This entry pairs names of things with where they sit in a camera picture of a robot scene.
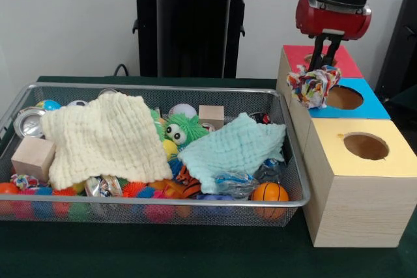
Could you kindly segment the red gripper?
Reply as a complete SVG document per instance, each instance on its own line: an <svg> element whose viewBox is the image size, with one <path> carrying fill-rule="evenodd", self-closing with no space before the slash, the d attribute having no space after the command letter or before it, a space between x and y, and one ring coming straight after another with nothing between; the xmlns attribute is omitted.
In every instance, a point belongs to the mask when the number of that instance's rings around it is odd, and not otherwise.
<svg viewBox="0 0 417 278"><path fill-rule="evenodd" d="M364 36L371 23L371 9L347 8L330 5L317 0L299 0L296 7L296 28L302 34L315 37L309 71L321 68L323 44L326 35L342 35L343 40L358 40ZM331 36L324 64L331 66L341 42L340 36Z"/></svg>

